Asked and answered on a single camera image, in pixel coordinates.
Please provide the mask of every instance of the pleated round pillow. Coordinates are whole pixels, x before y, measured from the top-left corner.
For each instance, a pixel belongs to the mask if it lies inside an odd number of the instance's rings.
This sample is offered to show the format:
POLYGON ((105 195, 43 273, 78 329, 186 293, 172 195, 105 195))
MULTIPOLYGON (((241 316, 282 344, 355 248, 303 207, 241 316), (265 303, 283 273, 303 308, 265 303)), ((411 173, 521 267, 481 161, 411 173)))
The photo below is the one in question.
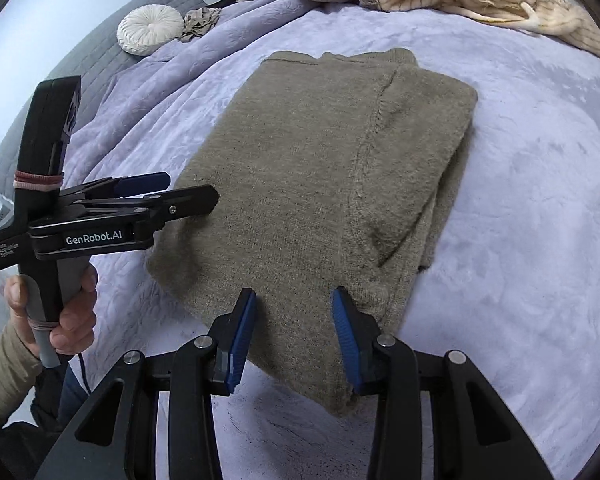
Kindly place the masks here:
POLYGON ((184 30, 184 20, 173 7, 145 5, 132 10, 118 25, 118 44, 135 56, 149 56, 184 30))

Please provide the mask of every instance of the forearm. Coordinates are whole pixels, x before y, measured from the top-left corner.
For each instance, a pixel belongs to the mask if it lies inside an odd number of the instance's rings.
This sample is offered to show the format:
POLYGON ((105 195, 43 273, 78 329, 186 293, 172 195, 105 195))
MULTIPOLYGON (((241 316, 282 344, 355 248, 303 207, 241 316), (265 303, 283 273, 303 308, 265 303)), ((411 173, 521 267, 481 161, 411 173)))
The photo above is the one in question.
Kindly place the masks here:
POLYGON ((0 426, 3 426, 33 387, 42 365, 8 323, 0 334, 0 426))

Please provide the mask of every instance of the human hand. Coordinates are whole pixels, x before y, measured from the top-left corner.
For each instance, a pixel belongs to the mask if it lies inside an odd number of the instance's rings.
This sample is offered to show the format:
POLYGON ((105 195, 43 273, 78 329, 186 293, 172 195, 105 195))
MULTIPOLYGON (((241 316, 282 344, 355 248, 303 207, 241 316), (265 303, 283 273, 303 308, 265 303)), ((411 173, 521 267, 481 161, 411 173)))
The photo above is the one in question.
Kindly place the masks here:
MULTIPOLYGON (((96 285, 98 273, 91 264, 82 275, 78 292, 60 313, 60 325, 50 333, 51 345, 59 354, 75 355, 83 352, 93 343, 93 327, 96 315, 93 307, 96 304, 96 285)), ((4 286, 4 297, 11 307, 10 323, 16 329, 18 337, 29 351, 40 357, 40 348, 36 344, 29 326, 25 306, 28 301, 27 283, 21 276, 11 276, 4 286)))

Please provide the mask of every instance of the bed sheet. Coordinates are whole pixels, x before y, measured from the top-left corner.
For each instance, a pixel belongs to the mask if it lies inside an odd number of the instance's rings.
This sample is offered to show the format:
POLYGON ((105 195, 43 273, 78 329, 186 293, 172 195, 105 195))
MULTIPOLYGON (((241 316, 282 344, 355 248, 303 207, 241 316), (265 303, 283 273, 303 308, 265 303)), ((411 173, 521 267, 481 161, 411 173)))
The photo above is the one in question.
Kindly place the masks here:
MULTIPOLYGON (((258 5, 227 17, 248 18, 258 5)), ((433 10, 264 5, 287 14, 282 24, 264 20, 263 35, 245 40, 248 30, 236 36, 229 20, 121 74, 94 121, 74 134, 68 183, 177 177, 235 91, 277 50, 318 57, 404 47, 423 68, 471 84, 479 100, 470 159, 397 336, 420 351, 467 352, 556 479, 573 479, 600 442, 600 60, 433 10), (228 44, 235 48, 218 54, 228 44)), ((145 258, 93 259, 101 282, 96 343, 85 354, 92 386, 126 350, 172 351, 205 331, 151 280, 145 258)), ((373 402, 336 419, 248 365, 236 394, 214 399, 214 415, 228 480, 365 477, 373 402)), ((158 478, 167 478, 166 398, 158 430, 158 478)))

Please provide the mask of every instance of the black cable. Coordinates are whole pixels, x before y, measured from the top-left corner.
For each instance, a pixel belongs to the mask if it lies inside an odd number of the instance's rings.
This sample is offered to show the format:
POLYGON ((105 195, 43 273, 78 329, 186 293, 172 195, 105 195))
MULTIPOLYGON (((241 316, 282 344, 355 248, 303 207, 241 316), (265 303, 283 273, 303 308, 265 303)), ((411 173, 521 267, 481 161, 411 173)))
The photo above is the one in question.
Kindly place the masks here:
POLYGON ((78 359, 80 360, 80 373, 82 374, 82 382, 84 383, 84 389, 87 390, 87 393, 91 395, 91 388, 89 387, 89 383, 87 382, 87 367, 84 365, 84 357, 82 357, 82 352, 78 354, 78 359))

